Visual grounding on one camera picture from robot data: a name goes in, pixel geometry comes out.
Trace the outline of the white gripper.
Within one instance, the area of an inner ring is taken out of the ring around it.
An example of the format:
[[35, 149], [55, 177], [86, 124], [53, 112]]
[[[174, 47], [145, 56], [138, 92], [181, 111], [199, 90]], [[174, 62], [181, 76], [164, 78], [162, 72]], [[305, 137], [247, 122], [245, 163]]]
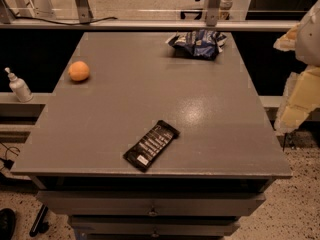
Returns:
[[302, 20], [278, 38], [273, 47], [294, 51], [296, 59], [307, 65], [298, 74], [292, 72], [285, 84], [282, 100], [274, 123], [278, 134], [291, 133], [320, 107], [320, 0]]

